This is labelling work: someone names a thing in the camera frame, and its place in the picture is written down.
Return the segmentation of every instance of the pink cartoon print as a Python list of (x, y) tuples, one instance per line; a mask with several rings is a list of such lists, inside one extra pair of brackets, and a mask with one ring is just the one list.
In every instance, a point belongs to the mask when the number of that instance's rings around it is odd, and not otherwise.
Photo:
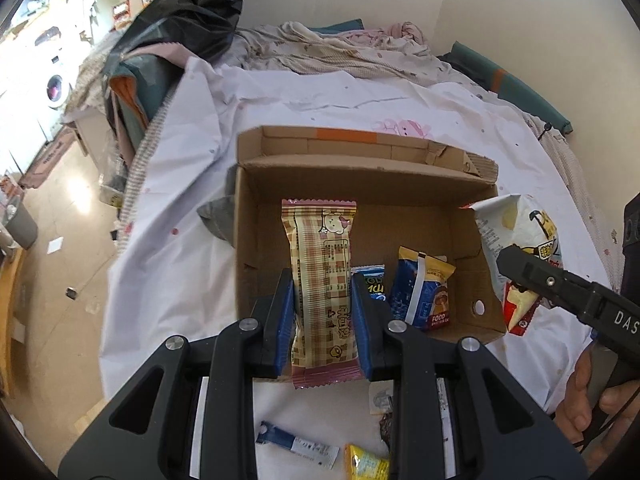
[(401, 120), (395, 122), (393, 119), (385, 119), (377, 121), (374, 129), (384, 134), (396, 134), (405, 137), (418, 137), (419, 139), (428, 139), (431, 127), (428, 124), (420, 126), (416, 121)]
[(322, 211), (322, 227), (321, 233), (343, 234), (349, 227), (349, 221), (341, 216), (340, 213), (330, 210)]

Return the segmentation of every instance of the silver bolt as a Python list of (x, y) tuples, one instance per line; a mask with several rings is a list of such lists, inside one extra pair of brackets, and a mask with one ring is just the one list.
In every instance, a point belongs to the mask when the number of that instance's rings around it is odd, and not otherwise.
[(245, 317), (240, 320), (238, 324), (240, 330), (244, 330), (245, 332), (251, 332), (251, 330), (255, 330), (258, 328), (258, 320), (253, 317)]
[(462, 348), (467, 352), (477, 352), (480, 349), (480, 342), (475, 337), (465, 337), (462, 340)]
[(392, 319), (386, 327), (389, 329), (389, 332), (401, 334), (406, 330), (406, 323), (401, 319)]
[(172, 335), (164, 342), (164, 346), (169, 350), (179, 350), (184, 346), (184, 338), (179, 335)]

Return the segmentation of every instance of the black plastic bag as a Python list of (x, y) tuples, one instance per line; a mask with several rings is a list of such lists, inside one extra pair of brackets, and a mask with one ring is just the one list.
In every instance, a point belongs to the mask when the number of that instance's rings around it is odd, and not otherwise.
[[(181, 43), (201, 58), (215, 62), (231, 46), (241, 11), (242, 0), (153, 0), (111, 50), (102, 69), (104, 90), (118, 68), (121, 55), (140, 46)], [(163, 61), (145, 56), (139, 63), (140, 76), (154, 80), (158, 71), (166, 71)], [(113, 96), (110, 92), (105, 95), (107, 119), (114, 129)]]

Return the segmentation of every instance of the blue gripper pad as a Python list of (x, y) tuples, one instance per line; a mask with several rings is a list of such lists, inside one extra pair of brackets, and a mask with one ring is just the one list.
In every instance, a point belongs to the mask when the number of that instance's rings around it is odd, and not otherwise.
[(371, 380), (372, 363), (369, 344), (369, 330), (364, 317), (364, 306), (362, 297), (355, 281), (356, 274), (351, 277), (351, 324), (356, 336), (356, 346), (358, 347), (358, 361), (364, 376)]
[(278, 323), (278, 338), (276, 340), (275, 367), (278, 375), (282, 373), (289, 358), (289, 346), (291, 342), (291, 330), (293, 329), (295, 306), (293, 301), (293, 280), (289, 280), (284, 293), (284, 304)]

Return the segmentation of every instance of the cardboard box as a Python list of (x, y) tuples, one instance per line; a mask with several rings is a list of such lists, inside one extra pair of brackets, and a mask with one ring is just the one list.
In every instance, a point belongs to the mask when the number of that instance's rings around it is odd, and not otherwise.
[[(236, 181), (237, 306), (251, 313), (257, 296), (273, 294), (290, 267), (280, 218), (284, 198), (355, 200), (351, 265), (385, 264), (390, 291), (398, 247), (445, 254), (451, 323), (431, 332), (457, 342), (483, 342), (506, 332), (472, 210), (496, 195), (497, 165), (488, 158), (424, 139), (375, 132), (262, 126), (238, 137)], [(477, 300), (485, 313), (475, 313)]]

